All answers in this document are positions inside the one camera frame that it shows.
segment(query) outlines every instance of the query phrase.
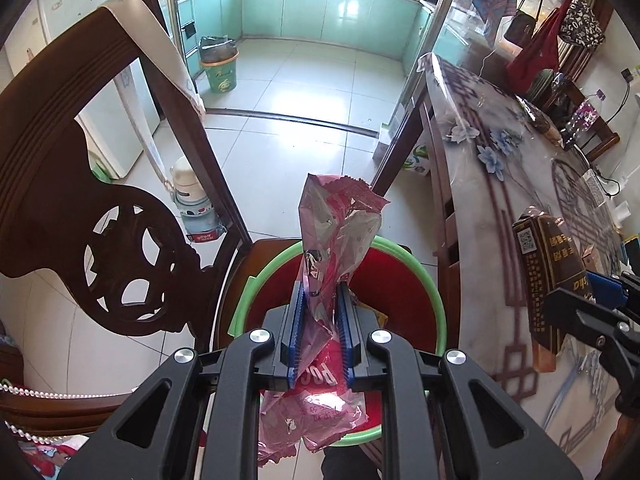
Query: metal screw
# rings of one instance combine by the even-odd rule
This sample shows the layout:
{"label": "metal screw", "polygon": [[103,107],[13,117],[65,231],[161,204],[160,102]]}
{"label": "metal screw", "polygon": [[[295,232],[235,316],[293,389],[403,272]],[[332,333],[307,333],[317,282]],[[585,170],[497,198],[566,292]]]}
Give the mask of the metal screw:
{"label": "metal screw", "polygon": [[391,341],[391,332],[387,330],[375,330],[371,332],[371,339],[379,344],[388,343]]}
{"label": "metal screw", "polygon": [[466,361],[466,355],[460,350],[449,350],[447,352],[447,361],[453,365],[461,365]]}
{"label": "metal screw", "polygon": [[180,348],[175,354],[174,359],[177,363],[188,363],[196,354],[190,348]]}
{"label": "metal screw", "polygon": [[254,343],[264,343],[271,338],[271,334],[268,330],[258,328],[249,334],[249,339]]}

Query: white cloth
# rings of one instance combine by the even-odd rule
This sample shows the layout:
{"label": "white cloth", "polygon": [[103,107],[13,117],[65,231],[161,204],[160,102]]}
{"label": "white cloth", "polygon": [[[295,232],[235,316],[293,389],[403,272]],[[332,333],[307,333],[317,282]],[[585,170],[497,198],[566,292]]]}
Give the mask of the white cloth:
{"label": "white cloth", "polygon": [[101,7],[113,17],[160,72],[191,102],[200,118],[206,115],[187,67],[171,39],[142,0],[107,0]]}
{"label": "white cloth", "polygon": [[[101,7],[109,9],[120,26],[158,70],[189,100],[200,120],[206,115],[204,103],[196,93],[182,57],[156,17],[142,0],[107,0]],[[133,129],[158,179],[170,195],[174,185],[169,179],[160,153],[146,122],[131,68],[127,66],[113,79]]]}

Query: hanging bag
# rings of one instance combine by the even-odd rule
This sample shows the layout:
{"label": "hanging bag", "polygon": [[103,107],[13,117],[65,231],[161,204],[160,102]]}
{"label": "hanging bag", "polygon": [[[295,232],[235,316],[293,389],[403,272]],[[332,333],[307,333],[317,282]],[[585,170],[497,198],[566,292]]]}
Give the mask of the hanging bag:
{"label": "hanging bag", "polygon": [[560,39],[584,48],[596,48],[604,41],[604,33],[587,0],[571,0],[560,25]]}
{"label": "hanging bag", "polygon": [[538,6],[538,13],[536,17],[529,16],[526,12],[523,12],[521,9],[525,0],[520,2],[518,6],[518,11],[516,15],[511,20],[509,24],[509,28],[504,33],[504,39],[510,41],[517,46],[522,48],[526,47],[531,38],[533,38],[533,33],[536,30],[536,24],[538,23],[538,18],[540,17],[540,10],[542,9],[542,1],[540,0],[540,5]]}

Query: white refrigerator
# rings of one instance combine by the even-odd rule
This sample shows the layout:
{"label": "white refrigerator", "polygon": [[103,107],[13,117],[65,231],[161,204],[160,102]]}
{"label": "white refrigerator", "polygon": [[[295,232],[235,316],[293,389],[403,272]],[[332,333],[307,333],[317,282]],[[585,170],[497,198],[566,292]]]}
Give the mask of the white refrigerator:
{"label": "white refrigerator", "polygon": [[[105,0],[32,0],[6,41],[9,64],[17,74],[48,43],[95,10]],[[140,62],[131,64],[138,97],[149,129],[160,123]],[[89,152],[111,178],[129,173],[142,152],[115,84],[107,85],[78,114]]]}

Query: crumpled plastic bag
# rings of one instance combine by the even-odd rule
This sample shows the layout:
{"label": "crumpled plastic bag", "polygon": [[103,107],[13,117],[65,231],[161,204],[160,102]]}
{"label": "crumpled plastic bag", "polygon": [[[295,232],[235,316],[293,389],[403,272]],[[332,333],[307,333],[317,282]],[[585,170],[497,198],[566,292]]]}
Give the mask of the crumpled plastic bag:
{"label": "crumpled plastic bag", "polygon": [[388,203],[363,180],[307,177],[300,199],[302,279],[309,309],[293,390],[265,392],[258,425],[258,464],[340,440],[367,421],[364,394],[347,388],[334,326],[335,287],[349,282],[382,224]]}
{"label": "crumpled plastic bag", "polygon": [[340,342],[331,339],[293,390],[265,393],[260,405],[258,464],[294,456],[300,439],[309,451],[317,451],[366,421],[364,394],[347,388]]}

